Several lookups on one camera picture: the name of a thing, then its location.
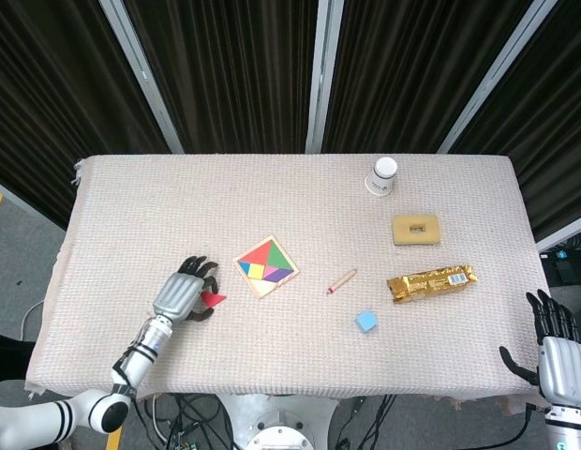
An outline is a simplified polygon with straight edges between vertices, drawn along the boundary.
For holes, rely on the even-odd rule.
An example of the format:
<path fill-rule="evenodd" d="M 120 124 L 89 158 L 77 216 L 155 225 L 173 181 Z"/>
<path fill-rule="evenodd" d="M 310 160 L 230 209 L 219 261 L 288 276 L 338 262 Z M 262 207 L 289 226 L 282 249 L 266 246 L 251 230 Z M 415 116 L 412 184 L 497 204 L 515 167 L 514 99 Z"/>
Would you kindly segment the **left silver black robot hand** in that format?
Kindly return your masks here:
<path fill-rule="evenodd" d="M 172 324 L 182 321 L 203 322 L 214 314 L 201 298 L 203 293 L 218 294 L 219 287 L 213 272 L 217 262 L 206 256 L 190 256 L 172 274 L 153 302 L 156 316 L 167 318 Z"/>

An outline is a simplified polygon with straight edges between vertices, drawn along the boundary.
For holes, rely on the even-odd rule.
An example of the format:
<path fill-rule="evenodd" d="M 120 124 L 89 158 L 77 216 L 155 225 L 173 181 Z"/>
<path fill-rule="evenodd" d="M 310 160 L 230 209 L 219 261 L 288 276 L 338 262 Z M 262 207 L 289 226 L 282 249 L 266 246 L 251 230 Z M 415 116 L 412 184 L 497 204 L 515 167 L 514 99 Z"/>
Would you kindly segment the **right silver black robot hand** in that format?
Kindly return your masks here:
<path fill-rule="evenodd" d="M 573 313 L 545 291 L 528 292 L 538 344 L 535 370 L 519 366 L 509 350 L 500 358 L 515 376 L 539 388 L 551 405 L 581 409 L 581 337 Z"/>

